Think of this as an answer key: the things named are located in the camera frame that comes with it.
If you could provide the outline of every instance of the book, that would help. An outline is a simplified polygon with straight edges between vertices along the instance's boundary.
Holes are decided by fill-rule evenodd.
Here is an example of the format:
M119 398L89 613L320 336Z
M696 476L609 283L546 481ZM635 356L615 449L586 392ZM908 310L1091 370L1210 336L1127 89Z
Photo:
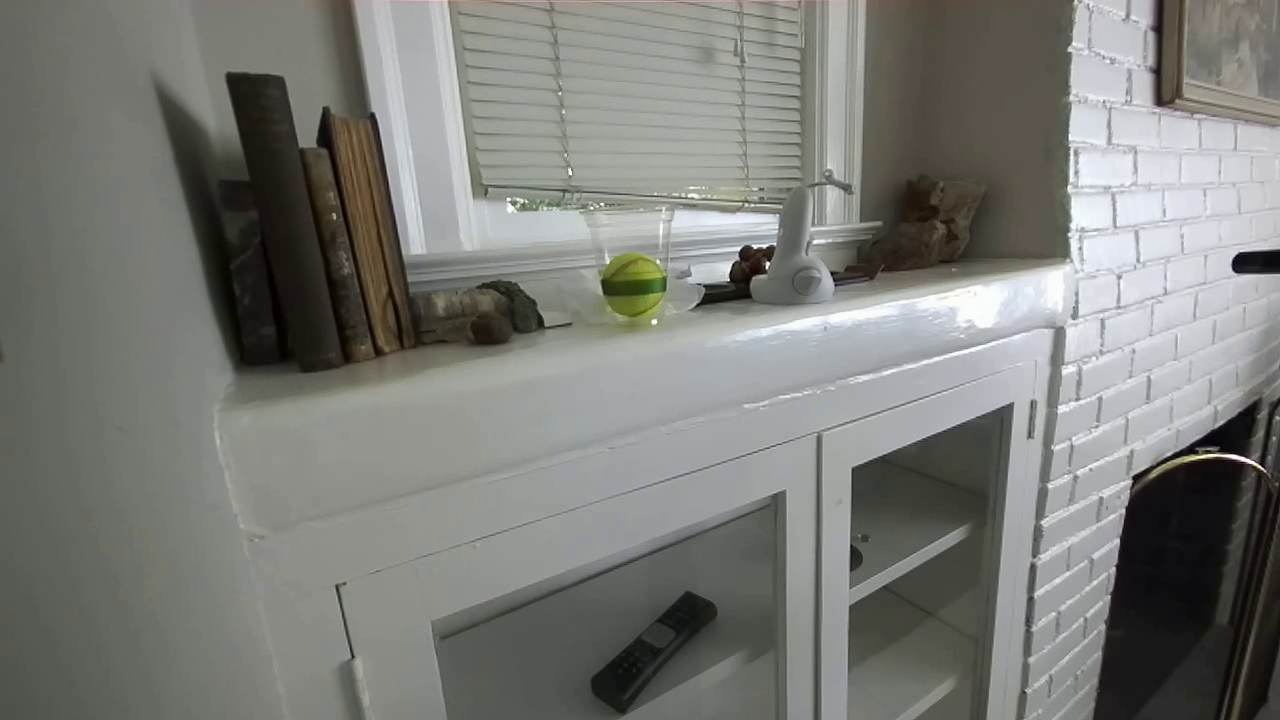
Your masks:
M262 232L275 301L286 317L286 344L299 370L337 370L346 349L337 336L312 198L297 149L294 106L286 77L227 72L242 149L262 203Z
M372 327L364 312L364 290L352 255L352 236L348 236L348 214L337 194L332 175L332 155L327 149L305 149L305 171L312 190L312 214L315 214L315 232L320 232L320 255L327 272L327 297L332 297L332 317L337 317L337 336L346 344L346 356L372 362Z
M219 221L219 267L235 326L235 356L244 366L286 362L274 272L248 180L219 180Z
M369 163L369 180L372 180L372 207L378 207L378 223L380 223L380 243L385 243L385 260L390 260L392 312L402 326L402 344L412 349L418 326L412 326L412 301L407 301L403 243L402 243L402 228L398 228L385 142L380 142L380 123L372 114L364 116L359 142L364 142L364 163Z
M402 260L402 236L380 175L372 116L339 116L326 109L320 149L332 151L337 190L348 207L352 255L364 290L369 327L380 356L412 344L407 281Z

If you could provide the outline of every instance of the small animal figurine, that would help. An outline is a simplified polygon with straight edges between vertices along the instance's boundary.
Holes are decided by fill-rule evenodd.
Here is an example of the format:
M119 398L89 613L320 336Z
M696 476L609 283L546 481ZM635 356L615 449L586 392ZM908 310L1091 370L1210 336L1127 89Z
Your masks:
M768 249L752 249L746 243L730 267L730 283L737 290L737 297L752 297L752 275L765 275L772 260L772 243Z
M880 272L958 266L974 243L974 221L986 190L948 190L936 175L918 175L903 190L900 221L889 236L860 249L860 266Z

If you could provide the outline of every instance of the cabinet frame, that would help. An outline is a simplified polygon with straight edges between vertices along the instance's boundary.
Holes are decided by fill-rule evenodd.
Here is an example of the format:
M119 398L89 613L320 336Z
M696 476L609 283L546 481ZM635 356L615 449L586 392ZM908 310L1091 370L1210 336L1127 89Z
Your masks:
M339 606L364 686L364 717L447 720L438 658L442 622L456 623L505 595L533 595L604 571L755 507L777 511L781 714L814 717L814 476L814 444L781 444L346 583Z
M1022 707L1022 658L1025 658L1025 613L1030 613L1030 565L1034 565L1034 524L1040 490L1040 425L1036 408L1046 398L1036 386L1017 380L978 380L952 392L903 403L884 418L842 425L820 433L820 717L848 720L848 544L853 544L853 469L919 444L936 433L961 428L967 419L1010 408L997 439L999 476L997 491L997 547L992 547L992 622L987 622L987 681L978 688L986 696L986 717L1017 717Z

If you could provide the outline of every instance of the decorative object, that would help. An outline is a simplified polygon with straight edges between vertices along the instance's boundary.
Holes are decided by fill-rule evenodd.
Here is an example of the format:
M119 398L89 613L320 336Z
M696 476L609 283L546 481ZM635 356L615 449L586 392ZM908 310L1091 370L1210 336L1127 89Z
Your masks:
M512 281L478 290L412 294L412 326L420 344L509 344L515 334L540 334L546 312Z
M657 326L670 312L673 207L586 207L596 243L601 297L614 319Z
M860 272L958 266L967 251L986 198L982 183L908 180L897 228L860 249Z
M768 243L768 249L746 243L746 249L737 251L737 260L731 260L731 267L730 267L730 283L737 290L741 301L752 297L752 275L765 275L768 260L772 260L772 243Z
M796 190L777 221L777 249L765 275L752 281L752 301L765 304L829 304L835 281L829 266L814 251L810 236L810 194Z
M1160 106L1280 120L1278 0L1166 0Z

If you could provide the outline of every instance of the glass cabinet door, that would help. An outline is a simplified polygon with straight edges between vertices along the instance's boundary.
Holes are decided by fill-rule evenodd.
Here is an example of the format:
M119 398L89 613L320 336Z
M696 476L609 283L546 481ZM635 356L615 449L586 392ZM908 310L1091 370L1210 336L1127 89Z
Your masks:
M999 595L1022 418L1025 403L967 390L825 438L829 720L1014 717L1017 688L992 665L1022 665L1022 601Z
M358 582L372 717L814 717L814 530L789 444Z

